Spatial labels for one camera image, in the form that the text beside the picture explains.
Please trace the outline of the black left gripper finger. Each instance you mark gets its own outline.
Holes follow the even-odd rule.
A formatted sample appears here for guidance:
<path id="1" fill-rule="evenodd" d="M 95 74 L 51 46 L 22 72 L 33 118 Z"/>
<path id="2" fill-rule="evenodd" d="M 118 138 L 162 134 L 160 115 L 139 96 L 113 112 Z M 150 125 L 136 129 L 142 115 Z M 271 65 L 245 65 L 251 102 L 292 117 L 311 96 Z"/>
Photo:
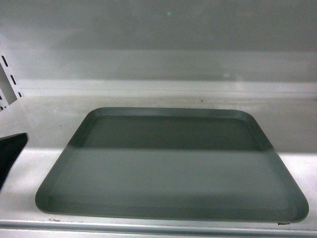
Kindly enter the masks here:
<path id="1" fill-rule="evenodd" d="M 0 138 L 0 187 L 28 141 L 27 133 L 18 133 Z"/>

